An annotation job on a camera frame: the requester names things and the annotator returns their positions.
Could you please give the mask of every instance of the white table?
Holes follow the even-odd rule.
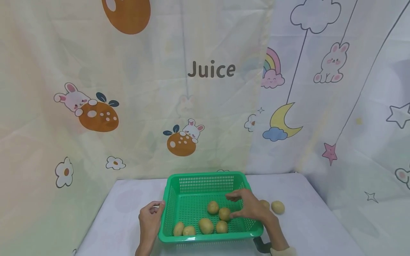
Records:
[[[299,256],[364,256],[307,179],[298,173],[249,175],[259,199],[280,200],[286,211],[279,216],[288,243]],[[76,256],[134,256],[139,244],[140,208],[162,200],[166,179],[118,180],[101,206]],[[266,232],[262,235],[268,242]],[[152,255],[266,255],[252,240],[162,244]]]

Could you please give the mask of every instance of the yellow moon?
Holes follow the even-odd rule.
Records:
[[[281,106],[280,108],[278,108],[275,113],[273,113],[272,117],[271,117],[271,127],[277,127],[279,129],[282,129],[284,132],[287,133],[287,137],[292,137],[293,135],[295,135],[296,133],[298,133],[302,128],[289,128],[286,124],[285,124],[285,116],[287,114],[287,112],[289,111],[289,109],[293,106],[293,103],[289,103],[286,105]]]

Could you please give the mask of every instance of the sleeve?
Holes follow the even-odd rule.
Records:
[[[272,256],[297,256],[296,249],[293,247],[289,247],[284,251],[275,251],[271,248]]]

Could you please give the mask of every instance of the white flower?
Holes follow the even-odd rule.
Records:
[[[253,132],[253,128],[255,126],[256,115],[252,114],[248,117],[248,121],[245,123],[244,127],[248,129],[248,131]]]
[[[107,169],[113,168],[114,170],[119,170],[125,168],[125,164],[123,164],[123,160],[121,158],[115,158],[113,156],[109,156],[107,158],[107,164],[105,165]]]
[[[59,163],[55,168],[55,175],[57,175],[56,186],[58,188],[69,187],[73,182],[73,174],[73,165],[70,163],[70,159],[66,157],[64,162]]]

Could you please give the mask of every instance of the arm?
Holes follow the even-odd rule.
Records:
[[[266,232],[268,233],[269,240],[271,241],[274,250],[284,251],[289,248],[285,236],[282,233],[282,229],[280,228],[278,217],[269,212],[261,222],[266,228]]]
[[[244,207],[238,212],[231,213],[231,218],[244,217],[259,220],[265,226],[269,239],[272,244],[272,255],[293,256],[296,255],[295,249],[290,248],[282,229],[279,219],[269,209],[266,209],[261,202],[248,189],[235,190],[226,194],[226,198],[236,202],[240,199],[244,202]]]
[[[139,246],[135,251],[135,256],[149,256],[151,254],[161,226],[161,217],[164,208],[164,201],[153,201],[139,212],[138,218],[141,235],[139,237]]]

